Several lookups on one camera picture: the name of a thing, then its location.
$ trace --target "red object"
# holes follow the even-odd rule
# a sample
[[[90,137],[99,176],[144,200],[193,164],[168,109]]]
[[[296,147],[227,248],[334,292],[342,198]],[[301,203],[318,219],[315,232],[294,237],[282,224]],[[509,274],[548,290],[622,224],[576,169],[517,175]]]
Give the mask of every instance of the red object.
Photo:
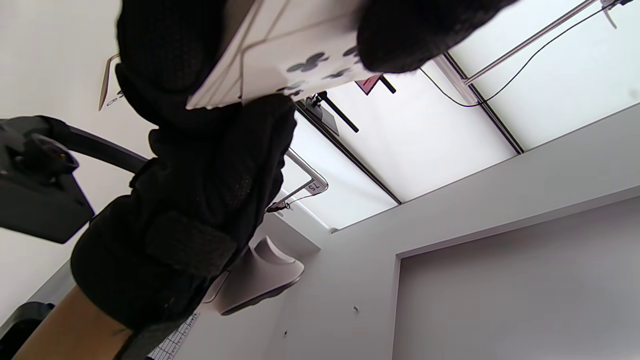
[[[380,80],[380,77],[382,77],[382,74],[373,75],[369,79],[356,81],[356,84],[358,84],[362,91],[364,91],[365,95],[369,95],[371,90],[373,90],[373,86],[375,86],[378,83],[378,80]]]

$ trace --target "white card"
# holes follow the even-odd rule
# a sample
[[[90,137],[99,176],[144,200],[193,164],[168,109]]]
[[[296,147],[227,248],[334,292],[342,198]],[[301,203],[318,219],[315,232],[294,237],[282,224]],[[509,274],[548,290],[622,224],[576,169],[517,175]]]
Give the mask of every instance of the white card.
[[[354,13],[364,3],[364,0],[288,0],[266,38],[271,39],[313,28],[325,21]]]
[[[375,75],[360,63],[350,15],[247,49],[242,70],[243,102],[277,92],[303,99]]]
[[[243,48],[265,41],[291,1],[256,0],[261,4],[257,6],[255,18],[246,35]]]
[[[234,102],[241,100],[241,77],[240,77],[240,56],[231,63],[231,66],[227,70],[226,76],[218,82],[218,91],[209,99],[209,104],[215,104],[215,106],[224,106],[223,100],[229,100],[235,98]]]
[[[234,77],[228,70],[234,62],[240,61],[240,50],[261,2],[262,0],[228,1],[225,8],[225,30],[221,41],[224,53],[204,83],[189,98],[187,109],[217,106],[212,100],[220,90],[221,82],[228,76]]]

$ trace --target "black clover print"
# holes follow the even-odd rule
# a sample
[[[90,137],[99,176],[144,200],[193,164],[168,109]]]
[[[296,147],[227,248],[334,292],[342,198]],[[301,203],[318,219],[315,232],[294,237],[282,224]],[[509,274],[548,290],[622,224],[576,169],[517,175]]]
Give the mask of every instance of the black clover print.
[[[346,68],[346,69],[342,69],[338,72],[336,72],[335,74],[329,74],[325,77],[322,78],[322,80],[327,80],[327,79],[338,79],[341,78],[342,76],[344,76],[346,73],[348,73],[349,71],[351,71],[350,68]]]
[[[318,67],[318,65],[321,62],[329,60],[329,56],[327,56],[327,57],[324,57],[324,56],[325,56],[325,53],[322,52],[322,51],[319,52],[319,53],[313,54],[313,55],[309,56],[304,63],[297,63],[295,65],[290,66],[287,69],[287,72],[296,72],[298,70],[300,70],[300,72],[311,71],[311,70],[315,69],[316,67]]]
[[[356,59],[354,64],[362,63],[362,61],[360,61],[360,54],[358,54],[358,46],[356,46],[356,45],[354,45],[353,47],[350,47],[349,49],[347,49],[342,54],[342,57],[345,57],[345,58],[353,57],[354,59]]]
[[[302,89],[300,89],[299,87],[302,86],[302,84],[306,83],[306,81],[298,81],[296,83],[293,83],[289,86],[285,86],[283,88],[279,88],[278,90],[276,90],[276,92],[280,93],[280,94],[284,94],[287,91],[291,91],[291,90],[295,90],[294,92],[290,92],[288,94],[286,94],[287,96],[298,96],[300,94],[302,94]]]

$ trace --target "white wall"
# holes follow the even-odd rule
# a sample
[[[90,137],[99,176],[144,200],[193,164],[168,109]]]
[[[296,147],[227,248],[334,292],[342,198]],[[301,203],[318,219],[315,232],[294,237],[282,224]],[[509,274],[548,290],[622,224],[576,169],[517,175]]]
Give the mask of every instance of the white wall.
[[[639,120],[640,106],[629,108],[330,236],[310,234],[322,251],[285,299],[267,359],[391,359],[398,257],[640,195]]]
[[[402,260],[394,360],[640,355],[640,197]]]
[[[264,215],[264,220],[255,230],[253,239],[260,240],[265,236],[269,236],[269,239],[278,249],[296,259],[301,259],[320,251],[320,248],[315,243],[302,236],[275,213]]]
[[[71,264],[67,260],[58,271],[47,280],[30,298],[29,301],[50,302],[58,304],[74,288],[76,281],[71,275]]]
[[[287,292],[229,316],[202,312],[175,360],[259,360]]]
[[[2,0],[0,118],[58,117],[151,156],[152,126],[125,100],[98,112],[105,62],[118,51],[119,7],[119,0]],[[79,161],[76,177],[96,211],[129,191],[127,172],[84,156]],[[64,264],[75,240],[57,245],[0,229],[0,322]]]

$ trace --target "glove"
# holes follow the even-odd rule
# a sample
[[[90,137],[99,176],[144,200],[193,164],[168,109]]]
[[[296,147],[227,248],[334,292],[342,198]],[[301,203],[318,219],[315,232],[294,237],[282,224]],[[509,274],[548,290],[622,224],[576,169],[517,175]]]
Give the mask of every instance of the glove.
[[[236,109],[218,119],[228,126],[212,138],[152,131],[157,158],[136,174],[130,195],[91,221],[73,250],[71,269],[83,293],[134,331],[123,359],[144,358],[190,316],[245,249],[282,185],[293,103],[270,95]]]
[[[375,72],[417,70],[516,0],[369,0],[358,27],[362,64]]]

